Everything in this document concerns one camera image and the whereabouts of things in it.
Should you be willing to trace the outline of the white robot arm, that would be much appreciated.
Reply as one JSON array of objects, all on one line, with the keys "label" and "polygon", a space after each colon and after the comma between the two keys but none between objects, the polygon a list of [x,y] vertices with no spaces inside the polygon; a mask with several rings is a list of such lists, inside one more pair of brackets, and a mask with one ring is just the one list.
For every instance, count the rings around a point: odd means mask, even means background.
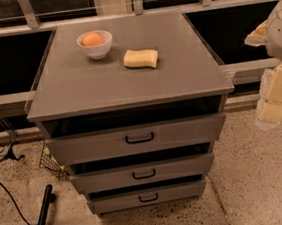
[{"label": "white robot arm", "polygon": [[271,58],[280,61],[273,70],[263,72],[256,107],[256,126],[263,131],[271,130],[282,122],[282,0],[268,19],[247,35],[244,43],[255,47],[263,45]]}]

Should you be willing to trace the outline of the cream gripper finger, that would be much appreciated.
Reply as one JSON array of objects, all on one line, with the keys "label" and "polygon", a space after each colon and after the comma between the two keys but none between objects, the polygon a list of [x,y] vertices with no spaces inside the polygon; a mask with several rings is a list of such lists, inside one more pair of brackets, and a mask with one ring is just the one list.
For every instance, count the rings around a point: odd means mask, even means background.
[{"label": "cream gripper finger", "polygon": [[260,82],[255,125],[266,131],[282,122],[282,63],[265,69]]},{"label": "cream gripper finger", "polygon": [[244,40],[244,43],[249,46],[260,47],[266,42],[267,21],[263,21],[255,28]]}]

